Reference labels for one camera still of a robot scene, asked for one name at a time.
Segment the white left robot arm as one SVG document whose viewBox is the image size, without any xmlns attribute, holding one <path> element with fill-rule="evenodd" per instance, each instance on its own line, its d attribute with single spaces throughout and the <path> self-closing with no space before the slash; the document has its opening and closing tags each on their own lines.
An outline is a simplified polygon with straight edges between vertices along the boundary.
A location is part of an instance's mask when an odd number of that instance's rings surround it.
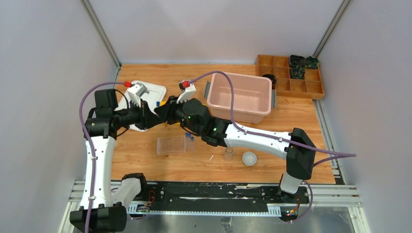
<svg viewBox="0 0 412 233">
<path fill-rule="evenodd" d="M 132 200 L 144 200 L 149 188 L 142 173 L 125 175 L 115 193 L 111 191 L 111 166 L 120 128 L 135 125 L 141 130 L 160 124 L 146 100 L 128 94 L 126 108 L 117 109 L 117 90 L 94 93 L 91 108 L 82 129 L 86 139 L 86 180 L 80 208 L 69 215 L 70 223 L 83 233 L 114 233 L 125 229 L 127 207 Z"/>
</svg>

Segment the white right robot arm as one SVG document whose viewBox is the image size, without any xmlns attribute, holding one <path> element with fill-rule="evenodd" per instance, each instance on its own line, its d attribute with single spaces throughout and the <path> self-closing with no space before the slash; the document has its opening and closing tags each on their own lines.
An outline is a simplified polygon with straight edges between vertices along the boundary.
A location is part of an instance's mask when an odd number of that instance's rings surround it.
<svg viewBox="0 0 412 233">
<path fill-rule="evenodd" d="M 181 128 L 201 138 L 210 146 L 242 147 L 275 155 L 286 161 L 281 176 L 278 198 L 291 202 L 304 180 L 311 179 L 316 147 L 300 128 L 289 132 L 270 132 L 214 117 L 197 99 L 178 103 L 177 97 L 157 107 L 155 112 L 167 124 L 179 123 Z"/>
</svg>

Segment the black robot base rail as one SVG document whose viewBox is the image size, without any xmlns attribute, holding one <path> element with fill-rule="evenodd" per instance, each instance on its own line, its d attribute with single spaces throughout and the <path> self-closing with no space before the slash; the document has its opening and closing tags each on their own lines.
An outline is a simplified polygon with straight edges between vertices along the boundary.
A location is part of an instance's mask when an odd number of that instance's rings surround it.
<svg viewBox="0 0 412 233">
<path fill-rule="evenodd" d="M 277 184 L 156 182 L 149 183 L 146 194 L 135 198 L 126 211 L 133 218 L 262 216 L 291 221 L 310 203 L 311 193 L 304 186 L 288 194 Z"/>
</svg>

